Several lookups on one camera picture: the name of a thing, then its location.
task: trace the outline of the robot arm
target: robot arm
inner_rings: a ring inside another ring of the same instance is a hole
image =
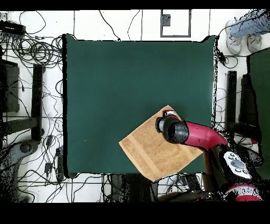
[[[156,129],[173,144],[186,144],[204,152],[207,191],[220,193],[226,199],[261,200],[252,185],[252,176],[240,156],[232,152],[227,141],[216,131],[202,125],[180,120],[174,110],[165,110],[157,118]]]

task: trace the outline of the white sneaker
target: white sneaker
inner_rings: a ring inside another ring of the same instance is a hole
[[[251,53],[255,53],[261,49],[262,37],[261,36],[247,36],[247,46]]]
[[[227,26],[231,26],[235,23],[236,21],[235,20],[229,20],[225,27]],[[227,33],[227,47],[228,47],[228,50],[231,54],[239,54],[240,51],[241,51],[241,41],[242,41],[242,38],[237,38],[235,36],[232,36],[229,34],[230,32],[230,27],[226,28],[226,33]]]

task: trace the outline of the blue jeans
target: blue jeans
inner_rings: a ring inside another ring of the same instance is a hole
[[[266,10],[253,10],[245,14],[235,22],[238,23],[237,25],[230,28],[229,34],[241,38],[248,34],[260,36],[270,32],[270,12],[266,12],[264,15],[260,16],[265,11]]]

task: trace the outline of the green mat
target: green mat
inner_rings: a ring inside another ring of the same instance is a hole
[[[78,41],[67,34],[69,173],[137,173],[118,142],[170,105],[211,126],[214,42]],[[182,172],[204,171],[202,155]]]
[[[250,56],[250,78],[256,94],[259,126],[262,131],[261,150],[265,163],[258,168],[263,178],[270,178],[270,50]]]

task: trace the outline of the towel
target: towel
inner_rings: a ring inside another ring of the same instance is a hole
[[[157,132],[156,119],[162,117],[163,110],[173,109],[163,107],[119,142],[138,171],[152,182],[178,173],[202,153],[192,146],[169,143]]]

